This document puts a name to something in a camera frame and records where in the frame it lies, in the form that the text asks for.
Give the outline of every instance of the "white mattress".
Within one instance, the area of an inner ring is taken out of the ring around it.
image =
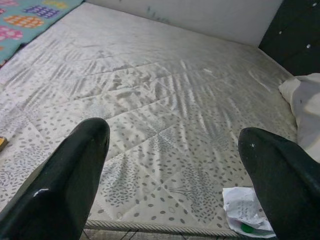
[[[101,117],[110,149],[89,219],[103,222],[89,225],[234,235],[222,188],[251,185],[238,135],[295,140],[278,91],[289,76],[256,48],[84,3],[0,70],[0,209],[80,121]]]

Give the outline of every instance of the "wrinkled fabric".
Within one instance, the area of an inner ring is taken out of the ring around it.
[[[297,124],[297,143],[320,163],[320,73],[297,76],[279,86]]]
[[[252,185],[241,129],[296,138],[278,91],[289,76],[254,47],[84,3],[0,70],[0,207],[101,117],[110,148],[89,219],[231,231],[222,189]]]

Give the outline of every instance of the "tiled floor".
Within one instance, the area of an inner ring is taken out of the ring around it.
[[[234,237],[201,237],[182,234],[138,232],[136,230],[108,231],[85,229],[80,240],[236,240]]]

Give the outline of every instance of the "patterned fabric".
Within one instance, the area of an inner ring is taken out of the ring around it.
[[[83,0],[0,0],[0,68],[21,46]]]
[[[241,129],[296,137],[278,91],[289,76],[254,47],[84,3],[0,70],[0,208],[101,117],[110,148],[89,219],[230,236],[222,188],[252,185]]]
[[[50,19],[55,17],[60,13],[59,10],[55,10],[53,8],[48,8],[46,6],[35,5],[31,7],[27,7],[23,10],[24,13],[33,13],[39,17],[43,17],[45,19]]]

